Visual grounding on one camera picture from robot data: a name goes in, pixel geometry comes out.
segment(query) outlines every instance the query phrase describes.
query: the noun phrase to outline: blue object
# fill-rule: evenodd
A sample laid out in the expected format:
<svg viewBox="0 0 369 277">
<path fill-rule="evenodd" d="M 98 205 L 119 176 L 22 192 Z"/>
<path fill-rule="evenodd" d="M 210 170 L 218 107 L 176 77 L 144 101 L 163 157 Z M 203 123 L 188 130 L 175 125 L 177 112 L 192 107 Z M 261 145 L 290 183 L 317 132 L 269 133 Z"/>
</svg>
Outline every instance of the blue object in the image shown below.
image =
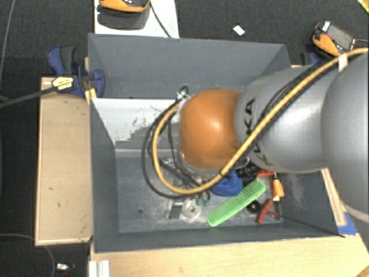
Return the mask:
<svg viewBox="0 0 369 277">
<path fill-rule="evenodd" d="M 319 63 L 319 58 L 315 53 L 310 53 L 310 65 L 316 65 Z"/>
<path fill-rule="evenodd" d="M 241 192 L 242 187 L 242 179 L 238 177 L 234 170 L 228 175 L 228 177 L 222 179 L 212 187 L 212 191 L 221 196 L 233 197 Z"/>
<path fill-rule="evenodd" d="M 349 215 L 347 212 L 344 212 L 345 218 L 346 218 L 346 226 L 337 226 L 337 230 L 339 235 L 356 235 L 357 231 L 356 228 L 351 221 Z"/>
<path fill-rule="evenodd" d="M 60 45 L 56 45 L 46 53 L 48 64 L 57 76 L 65 74 L 65 68 L 60 55 L 61 48 L 62 47 Z"/>
<path fill-rule="evenodd" d="M 73 53 L 74 53 L 74 47 L 66 47 L 65 50 L 68 54 L 68 56 L 64 56 L 65 61 L 63 62 L 63 57 L 61 54 L 61 47 L 60 45 L 54 46 L 52 49 L 50 49 L 47 52 L 47 60 L 50 65 L 50 67 L 54 70 L 54 73 L 56 76 L 60 77 L 66 73 L 65 67 L 71 67 L 74 66 L 74 69 L 78 71 L 79 75 L 68 75 L 73 78 L 73 86 L 68 89 L 57 89 L 57 92 L 59 93 L 70 93 L 72 95 L 79 96 L 80 98 L 84 98 L 86 88 L 83 87 L 82 83 L 84 81 L 94 82 L 93 86 L 96 90 L 96 95 L 98 98 L 101 98 L 104 94 L 105 90 L 105 78 L 103 71 L 100 69 L 96 69 L 92 72 L 93 77 L 89 77 L 88 72 L 85 70 L 85 68 L 81 65 L 78 65 L 77 63 L 73 62 Z"/>
</svg>

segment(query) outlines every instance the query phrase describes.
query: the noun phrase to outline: blue tape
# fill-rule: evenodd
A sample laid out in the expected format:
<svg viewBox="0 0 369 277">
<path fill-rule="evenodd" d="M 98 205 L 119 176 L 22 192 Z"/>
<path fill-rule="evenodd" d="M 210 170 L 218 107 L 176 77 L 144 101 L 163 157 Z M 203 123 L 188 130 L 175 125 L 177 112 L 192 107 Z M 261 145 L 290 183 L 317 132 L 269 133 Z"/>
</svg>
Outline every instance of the blue tape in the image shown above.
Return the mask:
<svg viewBox="0 0 369 277">
<path fill-rule="evenodd" d="M 340 235 L 356 235 L 357 229 L 355 228 L 355 225 L 351 221 L 350 216 L 347 212 L 344 212 L 345 218 L 346 218 L 346 226 L 337 226 L 338 233 Z"/>
</svg>

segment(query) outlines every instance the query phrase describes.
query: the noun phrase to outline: metal part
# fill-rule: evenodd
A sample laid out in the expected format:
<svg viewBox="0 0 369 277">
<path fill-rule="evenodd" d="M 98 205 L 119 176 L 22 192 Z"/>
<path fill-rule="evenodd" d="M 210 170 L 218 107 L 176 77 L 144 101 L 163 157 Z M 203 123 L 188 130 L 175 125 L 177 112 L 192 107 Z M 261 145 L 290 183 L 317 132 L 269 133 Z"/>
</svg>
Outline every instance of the metal part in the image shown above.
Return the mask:
<svg viewBox="0 0 369 277">
<path fill-rule="evenodd" d="M 200 216 L 201 211 L 201 206 L 197 205 L 194 199 L 186 199 L 183 202 L 182 211 L 180 214 L 186 219 L 193 220 Z"/>
</svg>

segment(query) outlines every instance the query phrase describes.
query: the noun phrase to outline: red object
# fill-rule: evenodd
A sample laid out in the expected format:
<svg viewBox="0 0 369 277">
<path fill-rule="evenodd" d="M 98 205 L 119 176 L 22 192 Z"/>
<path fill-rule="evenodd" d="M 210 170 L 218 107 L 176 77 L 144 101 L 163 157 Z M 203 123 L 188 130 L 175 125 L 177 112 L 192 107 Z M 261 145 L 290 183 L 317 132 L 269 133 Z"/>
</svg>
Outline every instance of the red object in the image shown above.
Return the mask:
<svg viewBox="0 0 369 277">
<path fill-rule="evenodd" d="M 276 173 L 274 171 L 267 171 L 267 170 L 260 170 L 256 177 L 258 178 L 267 178 L 267 177 L 274 177 Z"/>
<path fill-rule="evenodd" d="M 259 218 L 258 218 L 258 223 L 262 224 L 264 217 L 266 214 L 270 214 L 270 215 L 274 215 L 274 216 L 280 216 L 278 213 L 274 212 L 274 211 L 270 211 L 269 208 L 272 206 L 273 204 L 273 199 L 269 199 L 265 205 L 263 206 L 263 208 L 260 211 L 259 214 Z"/>
</svg>

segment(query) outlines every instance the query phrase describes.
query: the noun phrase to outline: gray metal box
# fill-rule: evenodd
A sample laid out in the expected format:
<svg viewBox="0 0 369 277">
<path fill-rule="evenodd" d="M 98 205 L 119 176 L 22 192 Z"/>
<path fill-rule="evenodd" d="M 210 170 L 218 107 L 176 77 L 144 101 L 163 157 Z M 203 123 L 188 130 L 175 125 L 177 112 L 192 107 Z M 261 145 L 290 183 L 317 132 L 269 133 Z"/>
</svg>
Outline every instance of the gray metal box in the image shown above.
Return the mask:
<svg viewBox="0 0 369 277">
<path fill-rule="evenodd" d="M 281 44 L 90 34 L 89 68 L 103 69 L 107 82 L 104 98 L 91 103 L 95 251 L 336 234 L 321 173 L 281 176 L 287 197 L 279 211 L 310 227 L 272 217 L 259 225 L 243 212 L 215 228 L 204 219 L 192 223 L 169 220 L 169 200 L 155 195 L 142 175 L 145 131 L 182 85 L 186 84 L 191 93 L 211 87 L 241 90 L 261 75 L 289 67 L 286 48 Z M 165 142 L 160 152 L 170 156 Z M 152 166 L 148 162 L 146 165 L 155 182 Z M 219 204 L 219 200 L 215 196 L 213 204 Z"/>
</svg>

